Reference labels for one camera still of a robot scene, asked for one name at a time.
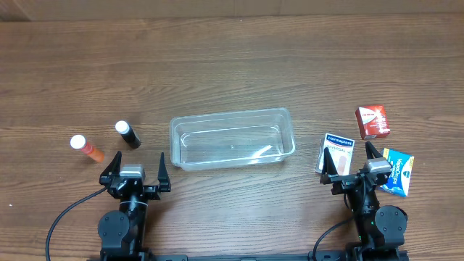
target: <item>white box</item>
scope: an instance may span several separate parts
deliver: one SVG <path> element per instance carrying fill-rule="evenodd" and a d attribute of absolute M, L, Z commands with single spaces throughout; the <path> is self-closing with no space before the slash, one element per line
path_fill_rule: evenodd
<path fill-rule="evenodd" d="M 326 133 L 326 137 L 320 143 L 318 164 L 316 165 L 315 171 L 317 173 L 322 173 L 322 168 L 324 166 L 324 149 L 328 148 L 339 175 L 348 175 L 354 147 L 355 141 L 352 139 Z"/>

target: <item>cardboard box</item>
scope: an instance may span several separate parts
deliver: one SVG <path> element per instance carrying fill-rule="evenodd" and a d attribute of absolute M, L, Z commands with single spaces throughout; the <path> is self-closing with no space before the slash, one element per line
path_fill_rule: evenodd
<path fill-rule="evenodd" d="M 413 174 L 414 156 L 393 149 L 384 149 L 384 157 L 391 164 L 391 174 L 389 181 L 378 189 L 398 196 L 407 196 Z"/>
<path fill-rule="evenodd" d="M 326 133 L 325 138 L 320 142 L 320 152 L 315 172 L 322 173 L 324 149 L 328 148 L 339 175 L 348 175 L 354 147 L 355 141 L 352 139 Z"/>
<path fill-rule="evenodd" d="M 362 139 L 384 138 L 390 134 L 389 121 L 386 119 L 383 105 L 357 108 L 356 119 Z"/>

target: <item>blue and yellow box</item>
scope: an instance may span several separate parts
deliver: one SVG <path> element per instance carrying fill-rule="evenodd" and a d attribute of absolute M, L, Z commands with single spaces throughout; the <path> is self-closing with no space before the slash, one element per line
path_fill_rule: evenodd
<path fill-rule="evenodd" d="M 407 196 L 414 156 L 393 149 L 384 149 L 384 157 L 391 163 L 391 174 L 389 181 L 378 189 L 398 196 Z"/>

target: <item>red and white box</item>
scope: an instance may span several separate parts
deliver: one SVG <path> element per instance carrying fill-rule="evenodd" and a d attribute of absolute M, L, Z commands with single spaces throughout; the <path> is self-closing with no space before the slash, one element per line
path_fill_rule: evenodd
<path fill-rule="evenodd" d="M 357 124 L 362 139 L 383 138 L 390 134 L 389 121 L 383 105 L 359 107 L 356 110 Z"/>

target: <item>clear plastic container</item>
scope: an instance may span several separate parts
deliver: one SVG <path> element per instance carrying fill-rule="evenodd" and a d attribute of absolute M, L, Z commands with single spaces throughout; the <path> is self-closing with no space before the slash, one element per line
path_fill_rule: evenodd
<path fill-rule="evenodd" d="M 281 162 L 295 151 L 285 108 L 176 117 L 170 122 L 171 162 L 206 170 Z"/>

